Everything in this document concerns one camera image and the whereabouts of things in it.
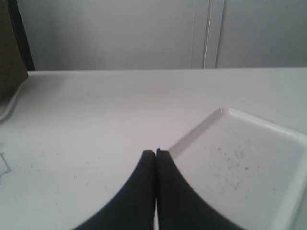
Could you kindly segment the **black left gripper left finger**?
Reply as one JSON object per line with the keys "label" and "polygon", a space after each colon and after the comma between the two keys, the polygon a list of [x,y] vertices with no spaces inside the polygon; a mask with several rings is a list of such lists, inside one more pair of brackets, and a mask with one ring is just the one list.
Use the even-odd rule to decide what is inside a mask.
{"label": "black left gripper left finger", "polygon": [[78,230],[153,230],[156,156],[142,152],[133,173],[117,194]]}

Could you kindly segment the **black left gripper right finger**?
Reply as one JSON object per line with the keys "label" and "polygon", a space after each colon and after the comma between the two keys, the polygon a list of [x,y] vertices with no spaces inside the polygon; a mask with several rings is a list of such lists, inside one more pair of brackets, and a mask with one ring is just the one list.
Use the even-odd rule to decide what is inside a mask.
{"label": "black left gripper right finger", "polygon": [[191,188],[169,151],[157,149],[157,213],[160,230],[240,230]]}

